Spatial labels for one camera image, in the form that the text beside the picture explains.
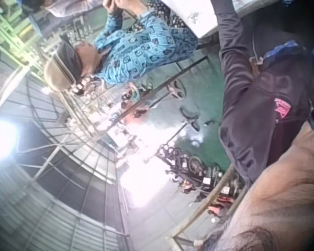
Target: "black hair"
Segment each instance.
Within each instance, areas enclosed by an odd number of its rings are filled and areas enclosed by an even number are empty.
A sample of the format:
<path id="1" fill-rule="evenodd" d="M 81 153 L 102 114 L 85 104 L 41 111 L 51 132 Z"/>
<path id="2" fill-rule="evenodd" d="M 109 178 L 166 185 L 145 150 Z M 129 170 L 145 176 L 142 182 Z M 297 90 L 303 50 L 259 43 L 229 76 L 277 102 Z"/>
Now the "black hair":
<path id="1" fill-rule="evenodd" d="M 218 248 L 217 244 L 220 241 L 224 231 L 213 233 L 199 248 L 198 251 L 277 251 L 277 244 L 273 234 L 262 227 L 254 227 L 240 233 L 233 238 L 223 238 L 221 241 L 233 241 L 235 247 L 224 249 Z"/>
<path id="2" fill-rule="evenodd" d="M 34 14 L 41 10 L 45 0 L 21 0 L 22 11 L 24 14 Z"/>

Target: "person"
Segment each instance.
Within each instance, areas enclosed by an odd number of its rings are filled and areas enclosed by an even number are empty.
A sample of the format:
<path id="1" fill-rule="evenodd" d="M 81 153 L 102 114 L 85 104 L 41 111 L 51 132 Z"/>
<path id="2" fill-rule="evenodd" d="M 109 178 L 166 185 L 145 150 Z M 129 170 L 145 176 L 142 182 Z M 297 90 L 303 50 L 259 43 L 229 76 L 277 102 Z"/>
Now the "person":
<path id="1" fill-rule="evenodd" d="M 261 173 L 225 229 L 200 248 L 214 250 L 314 251 L 314 130 L 309 122 Z"/>
<path id="2" fill-rule="evenodd" d="M 76 15 L 102 5 L 102 0 L 19 0 L 25 13 L 46 9 L 55 17 Z"/>
<path id="3" fill-rule="evenodd" d="M 72 88 L 89 75 L 110 84 L 135 81 L 156 67 L 190 58 L 197 47 L 198 39 L 188 27 L 174 19 L 164 21 L 140 0 L 105 0 L 104 6 L 106 26 L 94 44 L 82 42 L 74 48 L 64 36 L 45 65 L 44 78 L 54 90 Z M 121 29 L 122 9 L 137 15 L 135 28 Z"/>
<path id="4" fill-rule="evenodd" d="M 262 34 L 262 43 L 253 46 L 266 53 L 261 58 L 254 51 L 256 60 L 251 63 L 232 0 L 211 2 L 225 76 L 219 137 L 235 169 L 251 186 L 287 151 L 302 124 L 310 119 L 314 68 L 302 41 L 288 40 L 279 32 L 266 34 L 269 37 Z"/>

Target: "steel beam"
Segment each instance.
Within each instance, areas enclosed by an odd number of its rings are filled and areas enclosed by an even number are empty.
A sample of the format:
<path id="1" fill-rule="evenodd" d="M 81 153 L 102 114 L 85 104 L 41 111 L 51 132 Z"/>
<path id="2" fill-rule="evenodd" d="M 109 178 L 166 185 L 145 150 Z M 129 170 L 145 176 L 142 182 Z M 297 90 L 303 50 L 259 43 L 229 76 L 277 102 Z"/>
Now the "steel beam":
<path id="1" fill-rule="evenodd" d="M 51 209 L 53 206 L 54 206 L 54 203 L 53 203 L 53 202 L 48 206 L 48 208 L 46 209 L 46 211 L 45 211 L 44 214 L 42 215 L 41 219 L 40 219 L 39 222 L 37 223 L 37 225 L 36 225 L 35 229 L 33 230 L 32 234 L 30 235 L 30 237 L 29 237 L 27 243 L 25 244 L 25 247 L 24 247 L 23 251 L 26 251 L 26 250 L 27 250 L 27 248 L 28 248 L 28 246 L 29 246 L 29 244 L 30 244 L 30 242 L 31 242 L 31 240 L 32 240 L 32 238 L 33 238 L 33 236 L 35 235 L 35 233 L 36 233 L 36 231 L 37 231 L 37 229 L 38 229 L 38 227 L 40 226 L 40 224 L 42 223 L 44 217 L 47 215 L 47 213 L 50 211 L 50 209 Z"/>

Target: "light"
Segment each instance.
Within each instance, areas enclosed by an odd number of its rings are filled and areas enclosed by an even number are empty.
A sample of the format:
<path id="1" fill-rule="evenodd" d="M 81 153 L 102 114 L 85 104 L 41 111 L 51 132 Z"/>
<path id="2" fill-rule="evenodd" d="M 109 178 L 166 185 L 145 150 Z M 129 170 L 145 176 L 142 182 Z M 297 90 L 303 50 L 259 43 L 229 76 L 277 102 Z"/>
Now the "light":
<path id="1" fill-rule="evenodd" d="M 169 166 L 156 157 L 147 164 L 137 155 L 127 160 L 130 168 L 122 175 L 121 185 L 131 193 L 135 206 L 143 207 L 168 182 L 165 170 Z"/>
<path id="2" fill-rule="evenodd" d="M 50 93 L 52 93 L 52 90 L 51 90 L 49 87 L 43 87 L 43 88 L 42 88 L 42 92 L 43 92 L 45 95 L 49 95 Z"/>
<path id="3" fill-rule="evenodd" d="M 0 161 L 13 150 L 17 137 L 17 130 L 12 124 L 0 121 Z"/>

